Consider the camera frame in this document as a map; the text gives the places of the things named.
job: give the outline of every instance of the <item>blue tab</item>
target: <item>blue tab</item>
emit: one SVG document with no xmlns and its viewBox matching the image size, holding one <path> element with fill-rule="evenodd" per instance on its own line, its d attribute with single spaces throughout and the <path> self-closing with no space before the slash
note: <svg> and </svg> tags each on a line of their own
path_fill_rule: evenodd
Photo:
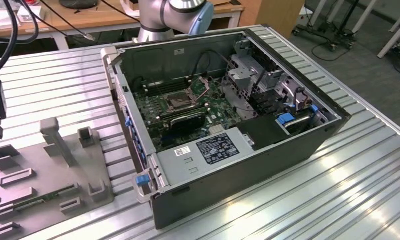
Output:
<svg viewBox="0 0 400 240">
<path fill-rule="evenodd" d="M 316 114 L 319 111 L 319 107 L 316 105 L 311 105 L 311 109 L 312 109 L 314 113 Z"/>
<path fill-rule="evenodd" d="M 150 176 L 148 174 L 146 175 L 140 175 L 136 177 L 136 184 L 138 186 L 144 186 L 150 183 L 151 179 L 150 179 Z"/>
<path fill-rule="evenodd" d="M 126 126 L 130 127 L 132 125 L 131 117 L 126 118 Z"/>
<path fill-rule="evenodd" d="M 295 120 L 295 117 L 291 113 L 282 114 L 278 118 L 278 121 L 282 125 Z"/>
</svg>

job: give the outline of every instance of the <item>gray floor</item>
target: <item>gray floor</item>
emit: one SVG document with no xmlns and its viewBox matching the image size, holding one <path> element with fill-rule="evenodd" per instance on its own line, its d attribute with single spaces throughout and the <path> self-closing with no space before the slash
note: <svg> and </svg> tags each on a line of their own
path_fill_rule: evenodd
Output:
<svg viewBox="0 0 400 240">
<path fill-rule="evenodd" d="M 322 13 L 328 12 L 332 3 L 334 1 L 330 0 Z M 310 7 L 315 8 L 318 4 L 319 0 L 307 0 Z M 348 7 L 350 3 L 346 2 L 336 22 L 342 21 Z M 358 7 L 347 29 L 352 30 L 363 12 L 364 10 Z M 312 48 L 326 41 L 324 39 L 304 32 L 299 36 L 292 36 L 290 41 L 400 126 L 400 73 L 395 70 L 391 55 L 384 59 L 376 57 L 394 35 L 388 32 L 391 27 L 391 23 L 371 15 L 359 31 L 352 50 L 334 62 L 318 59 L 311 52 Z M 344 51 L 339 49 L 336 52 L 330 52 L 319 48 L 315 53 L 324 59 L 334 59 Z"/>
</svg>

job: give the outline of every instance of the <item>slotted aluminum surface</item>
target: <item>slotted aluminum surface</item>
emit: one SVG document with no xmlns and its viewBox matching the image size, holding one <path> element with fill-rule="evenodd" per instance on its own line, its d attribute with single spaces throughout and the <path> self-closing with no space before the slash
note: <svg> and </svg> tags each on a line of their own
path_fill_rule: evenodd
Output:
<svg viewBox="0 0 400 240">
<path fill-rule="evenodd" d="M 116 194 L 112 204 L 25 239 L 400 239 L 400 128 L 272 29 L 251 29 L 352 119 L 310 160 L 163 230 L 134 193 L 135 166 L 100 61 L 104 46 L 11 59 L 0 72 L 8 104 L 0 146 L 43 142 L 44 118 L 59 118 L 64 136 L 91 126 L 102 135 Z"/>
</svg>

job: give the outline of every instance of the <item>green circuit board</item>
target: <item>green circuit board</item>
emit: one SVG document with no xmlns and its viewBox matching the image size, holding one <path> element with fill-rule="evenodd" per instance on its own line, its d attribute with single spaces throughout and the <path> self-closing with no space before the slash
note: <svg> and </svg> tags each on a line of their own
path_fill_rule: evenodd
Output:
<svg viewBox="0 0 400 240">
<path fill-rule="evenodd" d="M 222 84 L 216 79 L 210 79 L 208 87 L 207 91 L 204 81 L 195 79 L 187 89 L 156 96 L 135 94 L 136 105 L 158 152 L 210 136 L 211 127 L 222 125 L 227 130 L 243 121 L 223 96 Z M 170 135 L 170 122 L 198 113 L 206 114 L 203 127 L 190 134 Z"/>
</svg>

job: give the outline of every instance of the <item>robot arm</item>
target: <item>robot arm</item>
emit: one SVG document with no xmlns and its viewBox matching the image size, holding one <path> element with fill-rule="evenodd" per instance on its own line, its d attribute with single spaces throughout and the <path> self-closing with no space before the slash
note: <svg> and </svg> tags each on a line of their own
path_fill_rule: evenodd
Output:
<svg viewBox="0 0 400 240">
<path fill-rule="evenodd" d="M 140 0 L 139 11 L 140 43 L 174 38 L 174 29 L 188 35 L 204 34 L 215 13 L 207 0 Z"/>
</svg>

